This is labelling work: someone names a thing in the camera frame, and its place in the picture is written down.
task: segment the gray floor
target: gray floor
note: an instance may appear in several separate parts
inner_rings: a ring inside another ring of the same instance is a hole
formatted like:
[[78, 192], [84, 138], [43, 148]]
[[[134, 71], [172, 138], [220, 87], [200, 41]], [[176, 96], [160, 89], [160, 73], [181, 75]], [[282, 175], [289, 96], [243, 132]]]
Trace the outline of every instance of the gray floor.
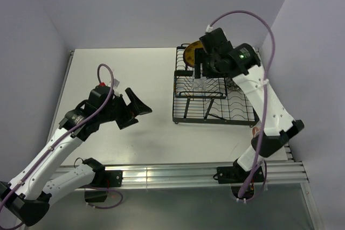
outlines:
[[[30, 229], [313, 229], [299, 184], [269, 186], [247, 205], [237, 204], [229, 187], [123, 194], [122, 205], [104, 211], [86, 207], [83, 192], [72, 193]], [[108, 198], [104, 205], [114, 201]]]

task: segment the white wall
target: white wall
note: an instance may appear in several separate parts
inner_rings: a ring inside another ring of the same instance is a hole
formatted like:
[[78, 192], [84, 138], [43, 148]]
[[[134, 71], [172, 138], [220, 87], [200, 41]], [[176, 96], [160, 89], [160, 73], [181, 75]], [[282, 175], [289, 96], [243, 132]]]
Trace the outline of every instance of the white wall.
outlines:
[[[68, 55], [38, 0], [0, 6], [0, 180], [8, 181], [45, 144]], [[6, 212], [1, 225], [13, 226]]]
[[[305, 129], [292, 141], [327, 229], [345, 225], [345, 1], [285, 0], [270, 79]], [[263, 56], [268, 58], [270, 41]]]
[[[41, 0], [71, 48], [174, 47], [197, 40], [220, 14], [245, 9], [272, 24], [284, 0]], [[234, 44], [261, 46], [267, 32], [251, 17], [219, 23]]]

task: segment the dish rack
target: dish rack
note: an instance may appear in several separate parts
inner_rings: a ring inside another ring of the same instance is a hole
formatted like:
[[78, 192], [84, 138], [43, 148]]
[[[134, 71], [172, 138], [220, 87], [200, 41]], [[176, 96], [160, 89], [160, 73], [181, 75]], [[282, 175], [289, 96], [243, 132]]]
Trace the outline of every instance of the dish rack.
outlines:
[[193, 69], [183, 61], [188, 44], [176, 48], [172, 121], [254, 126], [259, 117], [242, 90], [225, 78], [209, 78], [205, 91], [194, 91]]

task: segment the wall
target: wall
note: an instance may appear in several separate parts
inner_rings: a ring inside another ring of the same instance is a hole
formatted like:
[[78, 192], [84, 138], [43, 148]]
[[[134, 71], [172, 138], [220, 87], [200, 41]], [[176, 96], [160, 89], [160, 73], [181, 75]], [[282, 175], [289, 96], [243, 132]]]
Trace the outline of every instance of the wall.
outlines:
[[[303, 160], [327, 229], [345, 225], [344, 0], [285, 0], [274, 24], [270, 72], [285, 107], [305, 130], [291, 146]], [[270, 40], [262, 54], [268, 58]]]
[[[174, 47], [203, 35], [220, 14], [245, 9], [272, 24], [284, 0], [41, 0], [70, 48]], [[218, 24], [235, 45], [261, 46], [267, 32], [251, 17]]]
[[[0, 180], [8, 181], [45, 144], [68, 55], [37, 0], [0, 6]], [[4, 227], [14, 224], [7, 212]]]

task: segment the tabletop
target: tabletop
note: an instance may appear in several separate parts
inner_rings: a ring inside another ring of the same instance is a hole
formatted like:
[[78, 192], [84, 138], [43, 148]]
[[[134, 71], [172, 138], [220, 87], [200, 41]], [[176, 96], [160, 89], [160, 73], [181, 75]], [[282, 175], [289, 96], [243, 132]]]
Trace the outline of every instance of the tabletop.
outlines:
[[[53, 132], [67, 111], [72, 110], [98, 84], [97, 67], [107, 64], [120, 81], [118, 91], [127, 104], [125, 89], [134, 93], [153, 112], [138, 116], [139, 123], [119, 130], [116, 123], [102, 124], [62, 165], [78, 158], [93, 157], [107, 164], [170, 164], [232, 162], [250, 145], [249, 126], [215, 124], [175, 124], [172, 120], [176, 48], [114, 48], [75, 50]], [[105, 83], [110, 77], [101, 69]], [[284, 161], [284, 148], [268, 160]]]

